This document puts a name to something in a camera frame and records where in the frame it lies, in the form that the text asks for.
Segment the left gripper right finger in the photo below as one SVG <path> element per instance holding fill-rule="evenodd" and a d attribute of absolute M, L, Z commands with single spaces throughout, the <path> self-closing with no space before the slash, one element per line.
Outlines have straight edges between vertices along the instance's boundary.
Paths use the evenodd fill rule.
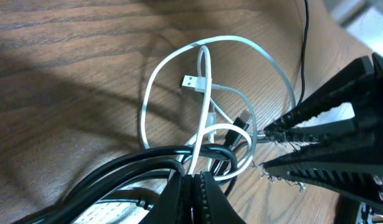
<path fill-rule="evenodd" d="M 210 172 L 193 178 L 192 212 L 195 224 L 245 224 Z"/>

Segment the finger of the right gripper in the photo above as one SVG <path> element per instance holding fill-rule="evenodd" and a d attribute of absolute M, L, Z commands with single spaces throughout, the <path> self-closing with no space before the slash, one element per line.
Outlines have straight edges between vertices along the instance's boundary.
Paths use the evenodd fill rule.
<path fill-rule="evenodd" d="M 352 104 L 354 117 L 298 128 L 297 125 L 343 103 Z M 323 142 L 383 125 L 383 57 L 359 57 L 304 102 L 264 128 L 269 141 Z"/>
<path fill-rule="evenodd" d="M 375 175 L 383 177 L 383 156 L 364 149 L 322 155 L 304 149 L 266 161 L 262 166 L 270 176 L 332 190 L 364 202 L 383 215 L 383 186 L 374 181 Z"/>

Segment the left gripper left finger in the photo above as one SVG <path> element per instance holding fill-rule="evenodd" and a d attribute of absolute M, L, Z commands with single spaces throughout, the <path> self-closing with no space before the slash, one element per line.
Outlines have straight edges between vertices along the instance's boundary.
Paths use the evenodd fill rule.
<path fill-rule="evenodd" d="M 146 215 L 146 223 L 192 223 L 192 176 L 175 172 L 158 201 Z"/>

